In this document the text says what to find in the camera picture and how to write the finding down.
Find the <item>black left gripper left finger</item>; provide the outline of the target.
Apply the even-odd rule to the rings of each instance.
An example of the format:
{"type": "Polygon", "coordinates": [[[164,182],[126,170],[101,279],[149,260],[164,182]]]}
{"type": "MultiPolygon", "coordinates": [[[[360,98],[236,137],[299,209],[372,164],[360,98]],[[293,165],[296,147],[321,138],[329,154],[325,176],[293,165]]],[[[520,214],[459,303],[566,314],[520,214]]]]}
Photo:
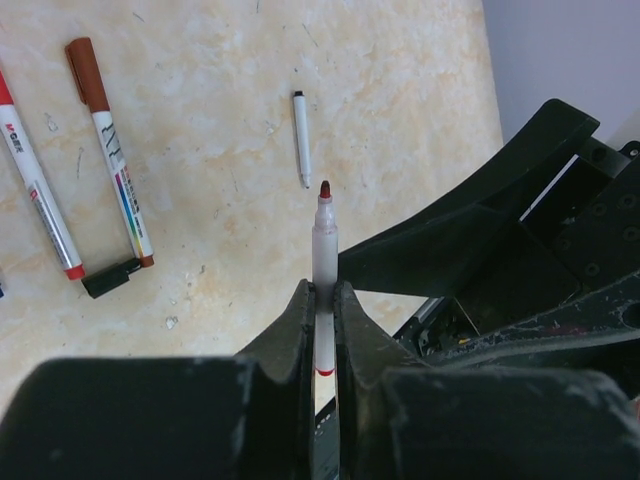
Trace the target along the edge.
{"type": "Polygon", "coordinates": [[[233,356],[58,358],[1,421],[5,479],[308,479],[315,290],[233,356]]]}

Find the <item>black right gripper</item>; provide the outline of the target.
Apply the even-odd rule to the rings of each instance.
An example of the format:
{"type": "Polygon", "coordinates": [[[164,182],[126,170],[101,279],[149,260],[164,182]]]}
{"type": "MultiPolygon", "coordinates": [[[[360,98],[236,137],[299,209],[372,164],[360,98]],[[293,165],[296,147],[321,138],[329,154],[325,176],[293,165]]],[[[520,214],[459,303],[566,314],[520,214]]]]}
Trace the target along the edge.
{"type": "Polygon", "coordinates": [[[489,334],[429,364],[528,367],[637,340],[639,143],[614,150],[590,138],[599,125],[564,101],[546,101],[458,186],[342,251],[340,280],[363,291],[454,295],[588,139],[456,296],[459,332],[489,334]]]}

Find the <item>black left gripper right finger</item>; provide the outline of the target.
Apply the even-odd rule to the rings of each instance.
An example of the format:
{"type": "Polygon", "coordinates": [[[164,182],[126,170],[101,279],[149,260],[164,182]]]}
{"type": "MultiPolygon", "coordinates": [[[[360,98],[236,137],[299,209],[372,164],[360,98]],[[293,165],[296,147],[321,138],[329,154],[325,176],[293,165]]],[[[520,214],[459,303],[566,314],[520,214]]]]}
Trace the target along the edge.
{"type": "Polygon", "coordinates": [[[639,423],[589,370],[436,368],[334,296],[343,479],[635,479],[639,423]]]}

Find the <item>small white red-end pen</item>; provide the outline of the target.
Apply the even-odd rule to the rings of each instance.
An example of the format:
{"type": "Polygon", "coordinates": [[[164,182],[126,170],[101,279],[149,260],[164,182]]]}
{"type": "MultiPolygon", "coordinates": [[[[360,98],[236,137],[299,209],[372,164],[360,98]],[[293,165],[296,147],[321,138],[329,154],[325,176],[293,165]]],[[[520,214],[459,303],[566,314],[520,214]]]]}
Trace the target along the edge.
{"type": "Polygon", "coordinates": [[[312,283],[315,287],[315,369],[329,376],[335,369],[333,297],[338,279],[338,227],[328,180],[321,183],[312,227],[312,283]]]}

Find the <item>white brown-end marker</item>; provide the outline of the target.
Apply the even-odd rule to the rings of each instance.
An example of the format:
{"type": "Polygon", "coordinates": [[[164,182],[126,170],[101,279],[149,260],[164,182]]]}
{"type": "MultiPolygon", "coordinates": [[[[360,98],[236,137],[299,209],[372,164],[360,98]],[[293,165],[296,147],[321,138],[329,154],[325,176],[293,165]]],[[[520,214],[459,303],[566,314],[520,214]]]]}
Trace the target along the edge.
{"type": "Polygon", "coordinates": [[[142,268],[149,268],[154,265],[154,251],[112,115],[109,111],[98,111],[91,116],[134,255],[142,268]]]}

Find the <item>white red-end marker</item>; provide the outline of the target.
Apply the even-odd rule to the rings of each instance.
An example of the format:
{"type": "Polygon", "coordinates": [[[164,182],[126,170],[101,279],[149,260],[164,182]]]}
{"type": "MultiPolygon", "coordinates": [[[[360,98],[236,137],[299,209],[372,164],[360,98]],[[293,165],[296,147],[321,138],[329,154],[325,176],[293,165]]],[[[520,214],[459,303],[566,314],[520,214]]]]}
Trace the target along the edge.
{"type": "Polygon", "coordinates": [[[85,276],[85,270],[80,255],[45,179],[18,112],[14,104],[6,98],[1,99],[1,132],[63,271],[71,281],[82,279],[85,276]]]}

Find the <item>brown marker cap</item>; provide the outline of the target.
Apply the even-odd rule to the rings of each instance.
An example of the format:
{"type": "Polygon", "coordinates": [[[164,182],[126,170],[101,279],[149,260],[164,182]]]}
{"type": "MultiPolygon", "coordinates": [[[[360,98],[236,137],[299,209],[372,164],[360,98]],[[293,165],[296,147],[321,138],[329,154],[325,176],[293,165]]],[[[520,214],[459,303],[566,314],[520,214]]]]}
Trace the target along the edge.
{"type": "Polygon", "coordinates": [[[72,40],[64,48],[80,101],[91,113],[109,111],[110,105],[89,37],[72,40]]]}

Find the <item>red marker cap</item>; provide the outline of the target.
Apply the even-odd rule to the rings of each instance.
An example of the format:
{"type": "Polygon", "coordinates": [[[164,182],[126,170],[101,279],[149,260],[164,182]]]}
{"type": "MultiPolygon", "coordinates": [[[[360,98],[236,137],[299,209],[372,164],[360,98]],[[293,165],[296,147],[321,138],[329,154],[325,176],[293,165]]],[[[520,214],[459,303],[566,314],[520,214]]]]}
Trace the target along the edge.
{"type": "Polygon", "coordinates": [[[13,105],[13,104],[14,104],[14,100],[12,98],[10,89],[3,76],[3,73],[0,72],[0,105],[13,105]]]}

